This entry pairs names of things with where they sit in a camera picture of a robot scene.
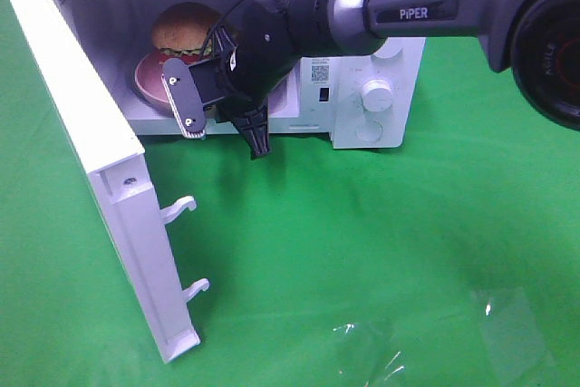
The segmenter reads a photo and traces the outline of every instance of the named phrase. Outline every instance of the microwave control knob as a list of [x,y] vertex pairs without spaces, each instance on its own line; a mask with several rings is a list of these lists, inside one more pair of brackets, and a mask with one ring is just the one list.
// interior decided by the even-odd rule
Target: microwave control knob
[[366,111],[382,112],[392,106],[394,95],[388,82],[377,79],[362,86],[361,97]]

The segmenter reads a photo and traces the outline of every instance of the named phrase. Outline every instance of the toy hamburger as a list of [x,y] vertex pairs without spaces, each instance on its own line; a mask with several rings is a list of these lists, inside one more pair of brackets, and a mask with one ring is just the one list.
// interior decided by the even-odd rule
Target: toy hamburger
[[[219,17],[219,12],[209,6],[186,2],[171,6],[157,18],[151,31],[151,41],[157,50],[145,56],[135,70],[135,83],[154,108],[171,114],[161,80],[163,63],[169,58],[179,58],[185,64],[199,61],[201,46]],[[204,55],[210,53],[211,42]]]

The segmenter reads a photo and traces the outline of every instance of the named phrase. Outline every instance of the hamburger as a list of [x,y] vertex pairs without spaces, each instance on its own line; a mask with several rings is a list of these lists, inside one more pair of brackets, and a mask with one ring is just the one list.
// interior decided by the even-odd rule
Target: hamburger
[[[161,13],[153,24],[151,40],[159,50],[159,63],[180,58],[186,64],[200,60],[201,46],[220,13],[196,2],[176,4]],[[211,41],[204,56],[211,53]]]

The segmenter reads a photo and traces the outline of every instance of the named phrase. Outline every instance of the qr code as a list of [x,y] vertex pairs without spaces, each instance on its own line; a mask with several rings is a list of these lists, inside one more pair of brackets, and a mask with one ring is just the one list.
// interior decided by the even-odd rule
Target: qr code
[[313,65],[312,82],[328,82],[330,78],[330,65]]

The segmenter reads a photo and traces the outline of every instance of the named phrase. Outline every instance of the green backdrop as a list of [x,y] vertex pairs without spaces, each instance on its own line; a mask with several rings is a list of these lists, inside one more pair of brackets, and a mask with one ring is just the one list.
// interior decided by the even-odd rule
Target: green backdrop
[[428,41],[396,150],[142,139],[162,206],[198,201],[168,226],[180,278],[212,284],[166,365],[0,15],[0,385],[579,385],[580,134],[476,40]]

